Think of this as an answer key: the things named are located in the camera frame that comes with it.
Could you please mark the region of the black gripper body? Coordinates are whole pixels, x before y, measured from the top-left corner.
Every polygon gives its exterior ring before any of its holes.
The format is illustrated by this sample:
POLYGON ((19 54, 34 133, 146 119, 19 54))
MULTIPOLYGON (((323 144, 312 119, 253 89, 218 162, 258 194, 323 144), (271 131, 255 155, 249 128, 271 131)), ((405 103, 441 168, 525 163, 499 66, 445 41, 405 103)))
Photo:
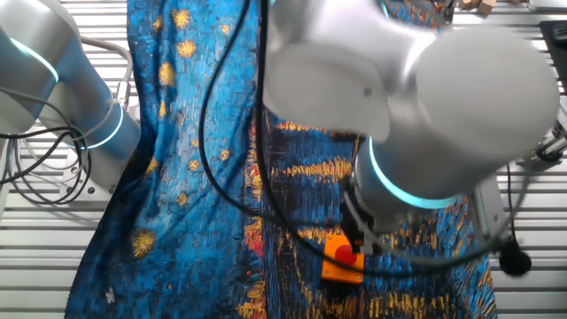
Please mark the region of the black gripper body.
POLYGON ((375 222, 372 215, 362 207, 356 198, 355 186, 351 184, 349 179, 342 179, 339 182, 339 188, 343 195, 343 201, 339 206, 342 215, 340 228, 345 233, 349 243, 352 239, 363 239, 364 232, 359 227, 360 221, 369 230, 372 230, 375 222))

